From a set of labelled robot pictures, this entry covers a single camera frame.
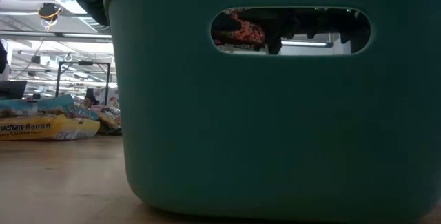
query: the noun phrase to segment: wooden floor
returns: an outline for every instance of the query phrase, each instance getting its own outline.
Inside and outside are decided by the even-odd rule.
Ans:
[[[179,216],[142,204],[120,137],[0,141],[0,224],[269,223]],[[420,224],[441,224],[441,206]]]

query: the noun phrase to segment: yellow package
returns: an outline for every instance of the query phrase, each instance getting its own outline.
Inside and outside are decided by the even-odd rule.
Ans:
[[[0,119],[0,140],[70,140],[88,138],[100,123],[58,116],[26,116]]]

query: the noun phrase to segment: snack bag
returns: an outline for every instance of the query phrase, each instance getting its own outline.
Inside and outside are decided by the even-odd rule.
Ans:
[[[100,134],[122,135],[121,113],[118,108],[105,106],[92,106],[92,110],[99,113],[101,126],[98,130]]]
[[[37,114],[64,114],[70,116],[74,99],[71,95],[42,99],[37,101],[1,100],[0,118],[15,116],[34,116]]]
[[[92,111],[90,108],[85,107],[80,103],[74,103],[72,109],[70,110],[70,117],[72,118],[87,118],[90,120],[98,120],[99,116],[96,112]]]

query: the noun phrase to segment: ceiling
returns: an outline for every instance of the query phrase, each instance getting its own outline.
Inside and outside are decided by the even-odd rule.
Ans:
[[[44,32],[48,23],[37,15],[43,3],[55,3],[57,0],[0,0],[0,30],[39,31]],[[62,9],[62,12],[50,26],[50,32],[74,32],[96,34],[96,30],[76,17],[73,13]],[[54,96],[57,79],[57,62],[93,61],[110,63],[110,85],[116,87],[116,69],[114,67],[113,45],[111,43],[90,43],[65,41],[23,40],[8,37],[5,39],[13,47],[10,79],[27,80],[26,93],[34,92],[43,96]],[[40,55],[42,61],[50,63],[32,63],[34,54]],[[87,87],[103,87],[107,79],[106,65],[71,65],[63,67],[60,92],[71,93],[83,97]]]

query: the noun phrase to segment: teal plastic basket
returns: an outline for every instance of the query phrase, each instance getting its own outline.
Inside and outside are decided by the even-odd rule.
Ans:
[[[164,210],[414,223],[441,186],[438,0],[105,0],[127,178]],[[222,53],[230,7],[356,8],[361,52]]]

